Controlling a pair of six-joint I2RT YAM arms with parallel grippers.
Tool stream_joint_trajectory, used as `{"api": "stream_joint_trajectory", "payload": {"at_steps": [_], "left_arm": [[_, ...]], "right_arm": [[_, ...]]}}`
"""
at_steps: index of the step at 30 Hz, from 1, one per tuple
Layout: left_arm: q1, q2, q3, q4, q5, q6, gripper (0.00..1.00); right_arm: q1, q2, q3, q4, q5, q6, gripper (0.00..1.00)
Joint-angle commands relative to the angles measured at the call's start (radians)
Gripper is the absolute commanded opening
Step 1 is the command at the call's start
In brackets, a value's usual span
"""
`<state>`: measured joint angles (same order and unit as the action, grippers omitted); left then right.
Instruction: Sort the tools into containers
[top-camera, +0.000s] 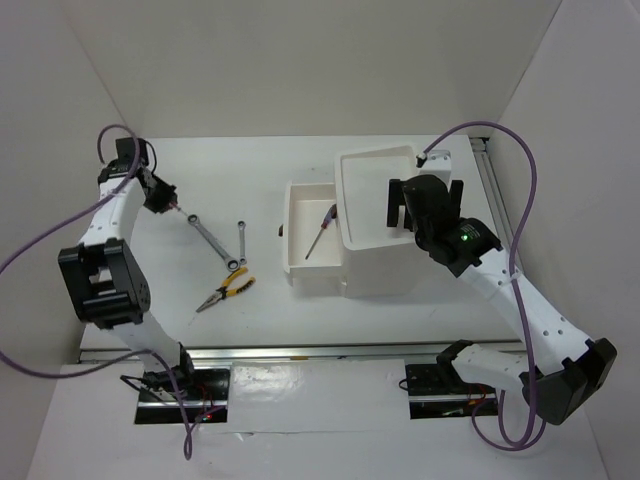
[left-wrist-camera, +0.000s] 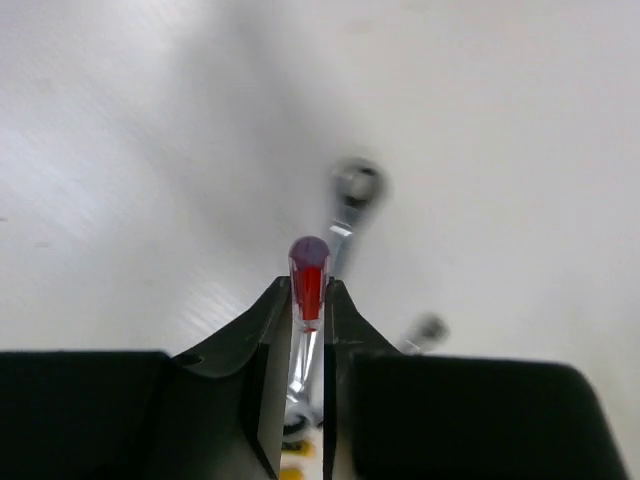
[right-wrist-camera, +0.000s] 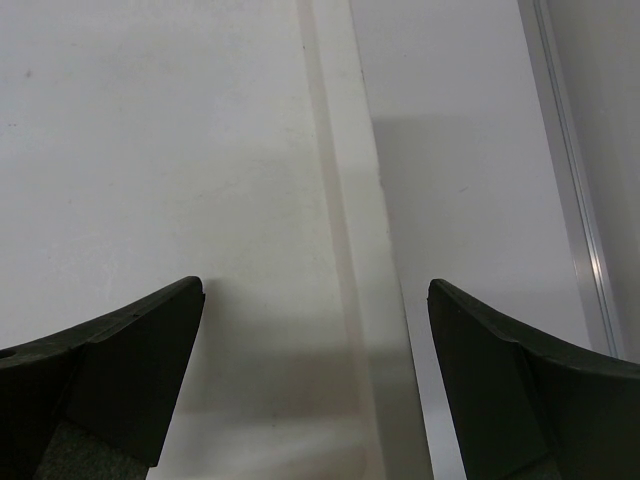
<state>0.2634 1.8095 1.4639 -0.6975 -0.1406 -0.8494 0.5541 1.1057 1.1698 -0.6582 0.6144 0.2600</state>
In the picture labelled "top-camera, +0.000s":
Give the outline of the red precision screwdriver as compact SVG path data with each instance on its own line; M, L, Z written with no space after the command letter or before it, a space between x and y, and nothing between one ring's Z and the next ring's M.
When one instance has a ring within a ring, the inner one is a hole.
M171 203L171 208L185 217L189 216L177 203Z

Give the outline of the purple precision screwdriver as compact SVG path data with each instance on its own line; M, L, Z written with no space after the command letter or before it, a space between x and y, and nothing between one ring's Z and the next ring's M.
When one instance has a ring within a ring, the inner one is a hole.
M304 259L308 260L309 257L311 256L312 252L314 251L317 243L319 242L323 232L327 229L327 227L331 224L331 222L337 217L337 205L333 204L328 211L326 212L326 214L323 217L323 220L320 224L319 227L319 231L316 235L316 237L314 238L311 246L309 247Z

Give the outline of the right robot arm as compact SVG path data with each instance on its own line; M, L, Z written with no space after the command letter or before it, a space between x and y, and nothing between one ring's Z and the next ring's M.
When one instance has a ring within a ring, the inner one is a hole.
M387 225L412 232L416 245L478 292L533 357L459 340L437 357L438 384L448 392L482 384L519 393L540 419L560 425L600 389L617 351L609 340L593 340L572 325L510 264L485 223L461 216L463 187L434 175L392 179Z

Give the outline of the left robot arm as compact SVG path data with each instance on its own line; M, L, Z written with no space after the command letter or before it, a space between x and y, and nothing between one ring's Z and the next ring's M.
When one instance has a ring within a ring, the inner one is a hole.
M164 214L177 204L176 187L149 166L151 145L131 137L116 141L117 157L98 177L106 202L74 247L59 252L58 265L77 317L118 338L142 357L144 382L176 399L196 390L197 374L182 344L150 312L151 288L130 248L143 208Z

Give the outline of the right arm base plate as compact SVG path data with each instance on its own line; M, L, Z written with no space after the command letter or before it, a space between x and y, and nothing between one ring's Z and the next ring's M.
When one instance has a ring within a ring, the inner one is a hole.
M477 416L497 415L492 387L454 379L437 364L407 364L398 387L408 395L412 420L471 417L475 409Z

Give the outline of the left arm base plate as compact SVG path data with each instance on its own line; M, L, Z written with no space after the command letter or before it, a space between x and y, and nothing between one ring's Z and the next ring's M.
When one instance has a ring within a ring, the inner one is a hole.
M189 423L200 419L203 424L226 423L230 393L229 366L195 370L195 385L182 391ZM183 422L173 392L152 389L144 377L122 375L120 380L138 393L134 423L167 425Z

